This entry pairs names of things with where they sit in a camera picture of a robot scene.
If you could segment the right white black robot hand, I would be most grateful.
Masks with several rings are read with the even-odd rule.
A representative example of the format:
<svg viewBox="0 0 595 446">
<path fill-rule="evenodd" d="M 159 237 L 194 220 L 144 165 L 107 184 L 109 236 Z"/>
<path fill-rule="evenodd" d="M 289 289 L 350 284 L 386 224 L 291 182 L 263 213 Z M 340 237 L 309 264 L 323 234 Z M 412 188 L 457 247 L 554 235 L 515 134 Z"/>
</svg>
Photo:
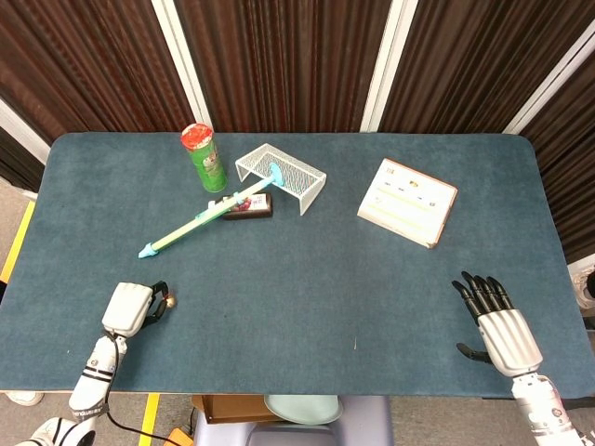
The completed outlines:
<svg viewBox="0 0 595 446">
<path fill-rule="evenodd" d="M 543 356 L 522 313 L 514 307 L 508 292 L 495 278 L 483 278 L 463 270 L 466 281 L 453 281 L 481 335 L 485 350 L 464 343 L 456 348 L 472 361 L 492 364 L 506 377 L 537 372 Z"/>
</svg>

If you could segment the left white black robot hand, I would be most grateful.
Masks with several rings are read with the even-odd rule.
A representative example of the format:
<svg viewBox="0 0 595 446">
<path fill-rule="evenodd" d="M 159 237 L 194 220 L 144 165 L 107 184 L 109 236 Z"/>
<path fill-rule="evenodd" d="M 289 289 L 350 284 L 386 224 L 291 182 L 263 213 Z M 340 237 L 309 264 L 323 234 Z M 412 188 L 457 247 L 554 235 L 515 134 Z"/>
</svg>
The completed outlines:
<svg viewBox="0 0 595 446">
<path fill-rule="evenodd" d="M 130 338 L 163 317 L 169 297 L 169 288 L 164 281 L 154 285 L 119 282 L 101 324 L 108 333 Z"/>
</svg>

